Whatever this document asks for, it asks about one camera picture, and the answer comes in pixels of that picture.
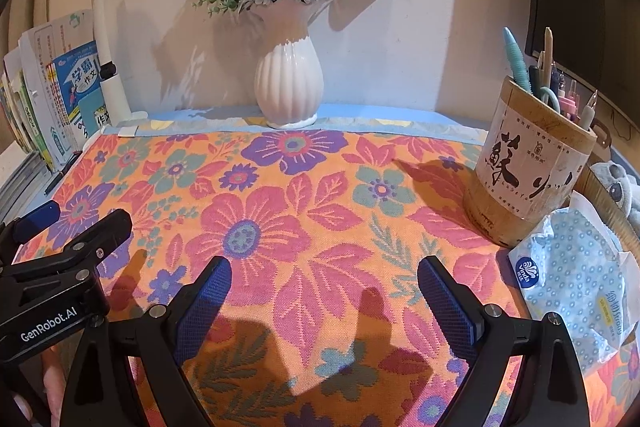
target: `human hand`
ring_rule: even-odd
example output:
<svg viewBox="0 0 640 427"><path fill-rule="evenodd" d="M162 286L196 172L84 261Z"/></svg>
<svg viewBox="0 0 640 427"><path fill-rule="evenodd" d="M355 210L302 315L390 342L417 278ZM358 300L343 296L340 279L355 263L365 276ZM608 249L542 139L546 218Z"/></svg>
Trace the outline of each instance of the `human hand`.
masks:
<svg viewBox="0 0 640 427"><path fill-rule="evenodd" d="M42 382L51 411L51 427L60 427L62 400L65 396L65 374L54 347L45 349L40 356L42 358ZM15 396L14 400L22 413L31 420L33 413L27 401L21 396Z"/></svg>

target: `plush toy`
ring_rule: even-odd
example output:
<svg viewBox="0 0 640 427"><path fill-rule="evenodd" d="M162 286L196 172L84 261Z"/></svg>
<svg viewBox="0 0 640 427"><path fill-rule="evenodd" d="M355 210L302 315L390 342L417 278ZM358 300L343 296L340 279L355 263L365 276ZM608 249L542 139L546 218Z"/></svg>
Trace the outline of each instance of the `plush toy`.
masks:
<svg viewBox="0 0 640 427"><path fill-rule="evenodd" d="M628 176L623 166L612 161L596 163L591 170L640 237L640 186L636 178Z"/></svg>

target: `tissue pack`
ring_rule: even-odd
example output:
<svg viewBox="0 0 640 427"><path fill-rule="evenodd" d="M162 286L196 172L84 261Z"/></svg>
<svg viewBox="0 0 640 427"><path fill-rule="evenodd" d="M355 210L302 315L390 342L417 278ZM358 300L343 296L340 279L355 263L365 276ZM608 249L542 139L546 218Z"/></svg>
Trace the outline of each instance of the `tissue pack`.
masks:
<svg viewBox="0 0 640 427"><path fill-rule="evenodd" d="M560 208L509 254L531 318L562 316L584 375L615 355L638 320L638 306L628 306L639 298L638 264L603 227Z"/></svg>

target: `white vase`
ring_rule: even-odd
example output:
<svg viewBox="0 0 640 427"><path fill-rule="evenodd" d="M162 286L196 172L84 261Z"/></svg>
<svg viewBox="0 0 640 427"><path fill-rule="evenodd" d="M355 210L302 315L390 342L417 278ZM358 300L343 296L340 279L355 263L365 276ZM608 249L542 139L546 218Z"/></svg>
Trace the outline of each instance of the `white vase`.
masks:
<svg viewBox="0 0 640 427"><path fill-rule="evenodd" d="M265 25L255 98L273 128L299 129L318 117L324 78L308 32L317 9L316 3L299 0L277 0L252 9Z"/></svg>

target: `bamboo pen holder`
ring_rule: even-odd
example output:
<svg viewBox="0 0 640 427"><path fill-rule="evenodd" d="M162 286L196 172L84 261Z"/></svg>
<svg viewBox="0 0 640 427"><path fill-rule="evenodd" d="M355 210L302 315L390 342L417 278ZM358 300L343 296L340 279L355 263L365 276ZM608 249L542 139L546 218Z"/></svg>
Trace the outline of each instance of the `bamboo pen holder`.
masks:
<svg viewBox="0 0 640 427"><path fill-rule="evenodd" d="M596 142L510 77L465 191L467 216L489 239L514 247L564 205Z"/></svg>

